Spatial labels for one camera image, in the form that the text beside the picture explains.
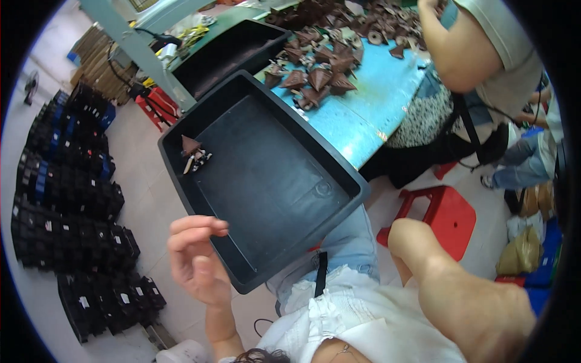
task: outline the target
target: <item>leg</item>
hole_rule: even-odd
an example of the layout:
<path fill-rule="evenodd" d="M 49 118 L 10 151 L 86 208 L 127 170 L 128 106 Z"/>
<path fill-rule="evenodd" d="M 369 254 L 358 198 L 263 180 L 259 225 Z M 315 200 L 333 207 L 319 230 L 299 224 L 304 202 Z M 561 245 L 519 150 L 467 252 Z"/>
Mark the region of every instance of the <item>leg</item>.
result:
<path fill-rule="evenodd" d="M 504 166 L 518 166 L 521 165 L 527 158 L 533 156 L 535 151 L 539 148 L 539 139 L 537 136 L 530 138 L 521 138 L 511 148 L 506 150 L 504 156 L 500 158 L 494 165 Z"/>
<path fill-rule="evenodd" d="M 534 139 L 526 141 L 527 147 L 530 150 L 534 150 L 533 154 L 518 166 L 508 166 L 496 171 L 492 175 L 491 184 L 493 188 L 504 188 L 514 191 L 542 184 L 550 180 L 540 156 L 538 138 L 533 136 L 527 139 Z"/>
<path fill-rule="evenodd" d="M 389 249 L 419 286 L 427 319 L 469 362 L 513 361 L 535 325 L 526 292 L 467 273 L 438 243 L 429 225 L 394 221 Z"/>

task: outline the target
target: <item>dark hair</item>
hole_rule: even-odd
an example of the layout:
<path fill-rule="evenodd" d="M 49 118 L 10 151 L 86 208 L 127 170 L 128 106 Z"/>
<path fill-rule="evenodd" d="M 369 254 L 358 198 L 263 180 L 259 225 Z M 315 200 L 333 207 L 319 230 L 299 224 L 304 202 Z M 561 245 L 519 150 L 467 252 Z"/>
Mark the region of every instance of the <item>dark hair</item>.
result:
<path fill-rule="evenodd" d="M 252 348 L 239 355 L 232 363 L 291 363 L 291 359 L 282 350 L 269 353 L 264 349 Z"/>

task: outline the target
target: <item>white bucket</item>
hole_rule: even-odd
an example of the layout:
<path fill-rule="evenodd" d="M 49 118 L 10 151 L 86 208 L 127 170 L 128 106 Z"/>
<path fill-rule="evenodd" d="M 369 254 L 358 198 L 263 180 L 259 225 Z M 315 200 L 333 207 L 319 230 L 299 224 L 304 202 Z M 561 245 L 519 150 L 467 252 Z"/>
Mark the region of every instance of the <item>white bucket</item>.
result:
<path fill-rule="evenodd" d="M 208 363 L 208 353 L 200 343 L 188 339 L 159 351 L 155 359 L 157 363 Z"/>

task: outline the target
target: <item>necklace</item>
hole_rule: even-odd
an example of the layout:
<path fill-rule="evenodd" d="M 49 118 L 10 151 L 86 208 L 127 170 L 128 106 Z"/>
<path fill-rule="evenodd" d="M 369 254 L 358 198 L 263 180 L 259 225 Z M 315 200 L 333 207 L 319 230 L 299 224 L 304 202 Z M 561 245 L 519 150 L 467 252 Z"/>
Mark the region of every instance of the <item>necklace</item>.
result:
<path fill-rule="evenodd" d="M 357 363 L 359 363 L 359 360 L 357 359 L 357 357 L 355 357 L 355 355 L 353 354 L 353 352 L 350 352 L 348 349 L 349 349 L 349 344 L 345 344 L 345 346 L 343 347 L 343 350 L 342 351 L 338 351 L 337 354 L 335 354 L 335 356 L 333 357 L 333 359 L 330 360 L 329 363 L 331 363 L 332 361 L 334 361 L 335 358 L 337 358 L 337 355 L 339 355 L 341 353 L 349 353 L 349 354 L 351 354 L 353 356 L 353 358 L 355 359 L 355 361 Z"/>

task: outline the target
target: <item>hand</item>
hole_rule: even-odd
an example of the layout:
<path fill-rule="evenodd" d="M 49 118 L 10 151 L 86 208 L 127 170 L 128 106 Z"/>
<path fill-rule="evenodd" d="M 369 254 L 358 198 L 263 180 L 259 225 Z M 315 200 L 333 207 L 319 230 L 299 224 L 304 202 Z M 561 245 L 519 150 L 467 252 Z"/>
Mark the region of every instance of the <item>hand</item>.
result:
<path fill-rule="evenodd" d="M 174 280 L 209 306 L 229 306 L 230 279 L 210 244 L 210 236 L 228 234 L 228 223 L 216 217 L 190 215 L 170 226 L 167 248 Z"/>
<path fill-rule="evenodd" d="M 418 0 L 418 10 L 421 8 L 433 10 L 439 19 L 447 4 L 447 0 Z"/>

